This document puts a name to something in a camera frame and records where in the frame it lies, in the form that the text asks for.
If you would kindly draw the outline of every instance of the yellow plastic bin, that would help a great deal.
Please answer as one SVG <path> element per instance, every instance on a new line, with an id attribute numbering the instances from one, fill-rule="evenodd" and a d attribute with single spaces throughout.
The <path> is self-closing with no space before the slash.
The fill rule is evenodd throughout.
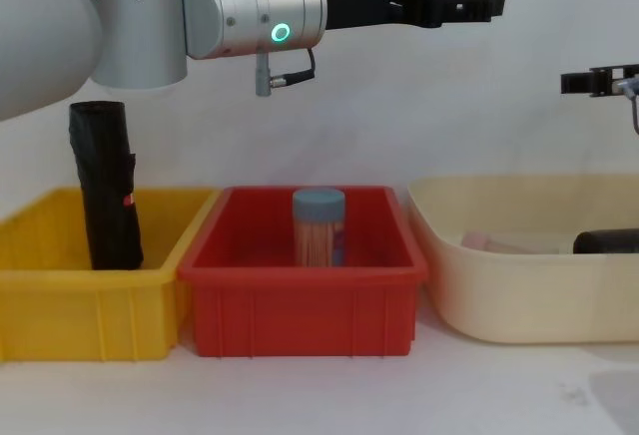
<path id="1" fill-rule="evenodd" d="M 91 270 L 80 190 L 1 222 L 0 361 L 165 358 L 189 304 L 176 269 L 217 196 L 137 190 L 145 262 L 133 272 Z"/>
<path id="2" fill-rule="evenodd" d="M 585 230 L 639 227 L 639 176 L 443 178 L 410 186 L 441 317 L 499 343 L 639 341 L 639 254 L 572 255 Z M 537 254 L 461 246 L 501 234 Z"/>

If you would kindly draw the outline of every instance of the red plastic bin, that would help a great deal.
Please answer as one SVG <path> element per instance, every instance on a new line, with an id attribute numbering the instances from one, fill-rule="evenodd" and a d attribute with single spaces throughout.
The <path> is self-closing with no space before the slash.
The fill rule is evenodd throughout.
<path id="1" fill-rule="evenodd" d="M 295 266 L 293 193 L 234 188 L 183 260 L 205 357 L 403 356 L 426 262 L 391 189 L 346 194 L 345 266 Z"/>

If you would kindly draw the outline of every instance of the white wall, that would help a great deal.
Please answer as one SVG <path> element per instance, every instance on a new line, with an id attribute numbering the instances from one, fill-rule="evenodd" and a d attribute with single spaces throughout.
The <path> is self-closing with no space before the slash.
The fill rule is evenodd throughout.
<path id="1" fill-rule="evenodd" d="M 381 183 L 636 171 L 629 103 L 561 96 L 562 72 L 639 62 L 639 0 L 508 0 L 493 24 L 329 32 L 319 78 L 254 96 L 254 60 L 192 64 L 127 99 L 137 184 Z M 301 69 L 302 52 L 273 57 Z M 73 101 L 114 99 L 89 83 Z M 77 184 L 65 101 L 0 124 L 0 213 Z"/>

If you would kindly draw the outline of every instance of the green indicator light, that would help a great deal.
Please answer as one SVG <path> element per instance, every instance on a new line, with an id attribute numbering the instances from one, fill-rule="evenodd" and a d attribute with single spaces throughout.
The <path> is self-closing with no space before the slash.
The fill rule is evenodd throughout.
<path id="1" fill-rule="evenodd" d="M 291 36 L 291 26 L 286 23 L 280 23 L 271 33 L 271 38 L 276 43 L 284 43 Z"/>

